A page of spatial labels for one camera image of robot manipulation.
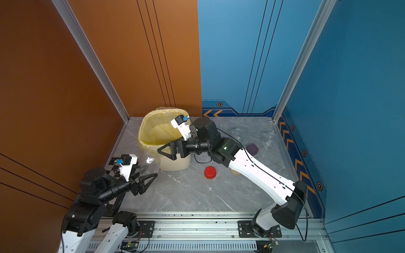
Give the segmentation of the glass jar red lid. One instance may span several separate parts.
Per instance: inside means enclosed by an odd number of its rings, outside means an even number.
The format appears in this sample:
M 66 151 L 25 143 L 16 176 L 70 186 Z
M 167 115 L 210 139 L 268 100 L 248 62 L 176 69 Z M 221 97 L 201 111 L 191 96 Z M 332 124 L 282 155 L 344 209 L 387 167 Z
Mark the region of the glass jar red lid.
M 160 155 L 156 150 L 145 150 L 139 161 L 139 179 L 144 181 L 156 179 L 160 167 Z

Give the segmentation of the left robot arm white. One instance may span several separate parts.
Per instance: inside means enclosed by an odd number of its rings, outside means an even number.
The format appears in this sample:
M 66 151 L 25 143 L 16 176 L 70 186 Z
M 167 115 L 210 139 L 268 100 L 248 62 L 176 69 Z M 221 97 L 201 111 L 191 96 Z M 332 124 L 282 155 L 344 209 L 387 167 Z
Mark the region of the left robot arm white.
M 84 253 L 106 214 L 109 201 L 131 192 L 142 195 L 158 177 L 157 173 L 140 176 L 133 166 L 129 179 L 107 174 L 103 168 L 89 170 L 80 182 L 81 193 L 64 216 L 61 225 L 60 253 Z M 107 235 L 96 249 L 97 253 L 139 253 L 142 236 L 151 236 L 142 229 L 137 215 L 118 212 Z

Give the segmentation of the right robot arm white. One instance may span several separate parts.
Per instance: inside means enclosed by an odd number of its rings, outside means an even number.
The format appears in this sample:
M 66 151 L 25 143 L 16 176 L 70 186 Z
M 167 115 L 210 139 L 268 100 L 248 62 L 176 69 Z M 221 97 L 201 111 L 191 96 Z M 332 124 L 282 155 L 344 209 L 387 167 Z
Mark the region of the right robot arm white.
M 275 204 L 255 214 L 251 226 L 257 236 L 267 236 L 278 225 L 297 228 L 300 214 L 306 209 L 307 184 L 280 176 L 254 158 L 231 135 L 222 137 L 223 131 L 210 118 L 201 117 L 193 122 L 197 135 L 193 137 L 188 119 L 180 115 L 171 121 L 181 138 L 161 146 L 158 153 L 170 160 L 185 158 L 191 153 L 207 153 L 214 162 L 238 172 L 265 191 Z

